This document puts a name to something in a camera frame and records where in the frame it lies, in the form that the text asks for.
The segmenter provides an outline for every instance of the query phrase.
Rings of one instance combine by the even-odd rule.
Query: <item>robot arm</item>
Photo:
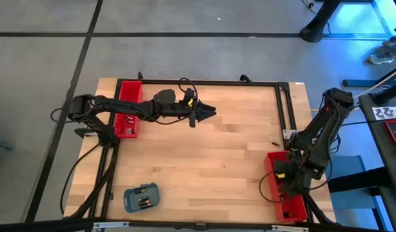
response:
[[[324,106],[304,131],[293,133],[286,143],[287,150],[301,150],[304,153],[298,168],[313,179],[319,180],[329,163],[330,144],[341,124],[353,110],[351,93],[332,88],[323,93]],[[313,138],[319,133],[317,141]]]
[[[197,99],[195,92],[189,88],[185,91],[183,100],[179,102],[175,102],[173,90],[162,90],[155,94],[152,100],[140,103],[89,94],[74,97],[69,107],[68,118],[75,122],[85,123],[98,134],[101,146],[111,148],[117,144],[117,137],[113,126],[105,125],[96,117],[101,112],[135,115],[148,122],[157,122],[159,117],[188,118],[190,126],[194,128],[196,121],[200,122],[216,115],[216,108],[203,104]]]

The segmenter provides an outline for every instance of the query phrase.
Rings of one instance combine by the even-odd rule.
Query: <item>blue plastic case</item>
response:
[[[139,193],[135,194],[136,191],[140,191],[142,189],[145,189],[146,191],[144,193]],[[152,207],[155,207],[159,203],[159,190],[158,190],[158,185],[155,183],[151,184],[142,184],[141,186],[133,189],[127,189],[123,193],[123,203],[125,206],[125,210],[128,213],[135,213],[140,210],[146,210],[146,209],[141,209],[139,206],[138,199],[142,197],[149,197],[150,202],[152,203],[152,206],[146,209],[150,209]]]

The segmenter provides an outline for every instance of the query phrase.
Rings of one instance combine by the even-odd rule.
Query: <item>shoe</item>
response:
[[[396,56],[393,52],[383,52],[368,57],[368,60],[373,64],[391,63],[394,59],[396,59]]]
[[[396,45],[396,36],[393,36],[392,38],[390,38],[389,41],[384,41],[383,43],[384,46],[395,46]]]

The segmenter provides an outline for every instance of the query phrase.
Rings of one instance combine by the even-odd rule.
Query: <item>black and white label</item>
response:
[[[376,120],[396,119],[396,107],[373,107]]]

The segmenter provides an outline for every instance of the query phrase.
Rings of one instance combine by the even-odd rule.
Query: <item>wooden tabletop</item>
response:
[[[99,80],[96,95],[114,97],[117,79]],[[144,84],[144,100],[176,85]],[[199,98],[217,108],[217,115],[190,128],[188,121],[169,126],[142,122],[137,139],[122,139],[113,181],[114,199],[110,201],[110,219],[172,221],[275,223],[272,203],[259,194],[258,183],[266,171],[263,160],[269,151],[282,150],[281,129],[275,90],[254,86],[197,86]],[[290,83],[297,129],[311,121],[310,105],[303,83]],[[109,113],[98,117],[108,122]],[[288,116],[286,124],[290,125]],[[97,143],[97,137],[83,141],[80,155]],[[101,148],[97,148],[77,166],[65,216],[71,215],[91,192]],[[316,186],[325,180],[313,181]],[[123,192],[140,184],[159,186],[161,201],[157,207],[127,213]],[[267,183],[263,193],[270,196]],[[328,188],[311,191],[326,216],[335,221]],[[103,197],[98,200],[97,213]]]

